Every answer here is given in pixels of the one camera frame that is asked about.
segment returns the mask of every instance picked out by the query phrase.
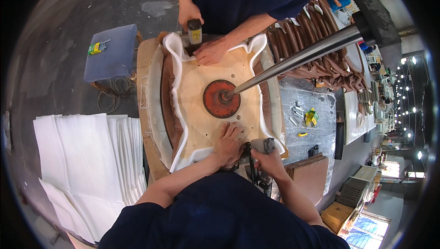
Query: window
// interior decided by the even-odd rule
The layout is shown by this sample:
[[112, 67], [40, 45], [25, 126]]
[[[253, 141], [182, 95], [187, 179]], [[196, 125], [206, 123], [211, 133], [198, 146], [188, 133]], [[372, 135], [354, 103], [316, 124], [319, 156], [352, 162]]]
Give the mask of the window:
[[400, 164], [396, 161], [384, 161], [385, 169], [382, 170], [382, 176], [396, 177], [400, 176]]
[[425, 178], [424, 172], [408, 172], [409, 177]]
[[378, 249], [390, 223], [391, 219], [362, 211], [345, 241], [352, 249]]

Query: cardboard box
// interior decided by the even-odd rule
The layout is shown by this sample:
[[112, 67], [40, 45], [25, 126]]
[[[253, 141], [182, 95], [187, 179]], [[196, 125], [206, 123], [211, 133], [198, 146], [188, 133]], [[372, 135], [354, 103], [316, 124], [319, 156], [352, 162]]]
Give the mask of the cardboard box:
[[377, 172], [377, 174], [374, 176], [374, 183], [380, 183], [382, 177], [382, 172]]

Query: brown fabric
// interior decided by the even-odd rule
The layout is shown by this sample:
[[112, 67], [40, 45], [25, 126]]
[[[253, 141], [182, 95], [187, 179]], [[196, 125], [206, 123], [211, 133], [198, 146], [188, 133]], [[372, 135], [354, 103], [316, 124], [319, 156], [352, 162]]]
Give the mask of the brown fabric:
[[285, 167], [294, 184], [317, 205], [324, 193], [327, 180], [328, 158], [322, 153]]
[[[263, 71], [263, 65], [258, 61], [253, 66], [253, 72], [255, 75]], [[273, 133], [272, 128], [272, 107], [271, 107], [271, 96], [269, 94], [269, 86], [266, 82], [260, 84], [261, 94], [263, 95], [263, 117], [266, 122], [267, 129]]]
[[[162, 104], [162, 114], [164, 117], [165, 129], [168, 134], [168, 138], [173, 148], [172, 160], [176, 157], [177, 147], [179, 146], [180, 137], [183, 133], [183, 128], [180, 123], [179, 118], [176, 117], [173, 107], [173, 95], [171, 93], [172, 84], [174, 82], [173, 73], [173, 58], [168, 50], [162, 45], [163, 38], [167, 35], [166, 32], [161, 32], [157, 38], [161, 50], [164, 54], [164, 61], [162, 66], [162, 80], [161, 80], [161, 104]], [[253, 70], [255, 74], [263, 71], [263, 66], [259, 58], [258, 62], [254, 65]], [[269, 94], [269, 87], [267, 82], [260, 84], [261, 93], [263, 95], [263, 116], [266, 122], [266, 126], [270, 132], [273, 133], [272, 129], [272, 108], [271, 99]]]
[[[315, 10], [315, 4], [321, 7], [323, 15]], [[284, 20], [278, 22], [283, 29], [272, 26], [266, 30], [275, 62], [279, 62], [281, 58], [287, 58], [338, 31], [327, 0], [311, 0], [306, 5], [306, 10], [310, 19], [305, 11], [301, 10], [296, 17], [300, 26], [294, 25], [290, 20]], [[347, 48], [343, 48], [288, 71], [283, 76], [305, 78], [332, 90], [344, 87], [347, 91], [359, 92], [367, 87], [364, 70], [362, 69], [362, 72], [355, 70], [348, 72], [348, 68], [354, 69], [355, 67], [346, 55]]]

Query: blue foam cushion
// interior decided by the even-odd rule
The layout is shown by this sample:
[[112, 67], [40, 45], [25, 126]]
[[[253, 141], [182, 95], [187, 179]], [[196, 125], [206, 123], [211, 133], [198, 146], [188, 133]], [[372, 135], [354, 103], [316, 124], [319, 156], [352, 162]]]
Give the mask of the blue foam cushion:
[[90, 44], [111, 39], [105, 51], [88, 55], [85, 62], [84, 81], [94, 82], [131, 76], [136, 25], [119, 26], [93, 35]]

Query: cable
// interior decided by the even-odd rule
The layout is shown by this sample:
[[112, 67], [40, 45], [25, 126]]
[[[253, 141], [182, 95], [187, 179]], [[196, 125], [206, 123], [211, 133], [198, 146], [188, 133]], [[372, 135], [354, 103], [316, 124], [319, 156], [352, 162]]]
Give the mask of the cable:
[[[132, 81], [129, 77], [120, 78], [117, 79], [116, 81], [109, 80], [109, 82], [110, 82], [110, 89], [112, 89], [112, 92], [107, 93], [105, 91], [102, 91], [98, 95], [98, 108], [101, 112], [107, 114], [114, 113], [121, 105], [121, 99], [126, 98], [136, 88], [136, 83]], [[119, 87], [118, 82], [125, 83], [125, 88], [123, 84], [121, 85], [121, 87]], [[112, 99], [112, 103], [108, 107], [104, 107], [102, 105], [102, 98], [104, 95]]]

